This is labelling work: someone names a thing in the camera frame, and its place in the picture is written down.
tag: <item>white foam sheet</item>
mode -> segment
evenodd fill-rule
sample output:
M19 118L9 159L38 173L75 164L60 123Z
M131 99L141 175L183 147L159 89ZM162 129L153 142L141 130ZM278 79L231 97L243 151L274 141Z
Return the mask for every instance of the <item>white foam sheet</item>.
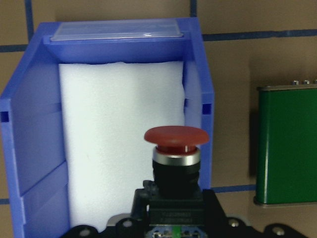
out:
M153 179L144 133L184 124L182 62L60 64L71 226L99 231Z

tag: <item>green metal case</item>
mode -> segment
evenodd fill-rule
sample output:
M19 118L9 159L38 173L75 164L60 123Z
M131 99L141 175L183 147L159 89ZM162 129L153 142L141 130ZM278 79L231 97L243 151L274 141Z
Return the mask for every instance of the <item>green metal case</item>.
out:
M256 201L317 201L317 84L259 89Z

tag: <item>blue plastic bin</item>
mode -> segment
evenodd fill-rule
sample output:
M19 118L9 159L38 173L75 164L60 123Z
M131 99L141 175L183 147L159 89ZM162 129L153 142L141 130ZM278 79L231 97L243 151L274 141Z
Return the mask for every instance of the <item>blue plastic bin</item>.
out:
M58 41L51 37L61 23L40 24L0 98L16 238L57 238L70 228L59 63L183 60L185 123L206 130L212 138L214 92L199 23L196 18L176 22L181 37L93 40L82 36ZM212 140L201 147L201 188L211 185L211 148Z

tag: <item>blue tape line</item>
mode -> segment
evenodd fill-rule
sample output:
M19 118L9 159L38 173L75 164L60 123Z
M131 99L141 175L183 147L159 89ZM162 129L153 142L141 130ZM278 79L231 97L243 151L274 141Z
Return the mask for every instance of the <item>blue tape line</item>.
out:
M190 17L197 17L197 0L190 0Z
M28 30L28 39L30 41L34 34L32 0L24 0L24 5L25 5L26 26Z
M303 37L317 36L317 29L288 31L255 31L240 33L204 34L204 41L232 41L247 39L263 39L272 37Z
M255 191L256 185L237 185L237 186L227 186L227 187L212 187L211 188L215 193L221 192L242 192L242 191Z
M0 46L0 53L25 51L28 45Z
M0 205L7 205L9 203L10 202L8 198L0 198Z

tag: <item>red button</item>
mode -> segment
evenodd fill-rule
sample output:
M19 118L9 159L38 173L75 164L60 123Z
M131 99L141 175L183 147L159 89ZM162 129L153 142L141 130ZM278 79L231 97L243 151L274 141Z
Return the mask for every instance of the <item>red button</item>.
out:
M207 132L191 126L159 126L149 129L144 139L157 144L157 150L167 154L188 154L196 151L196 145L209 141Z

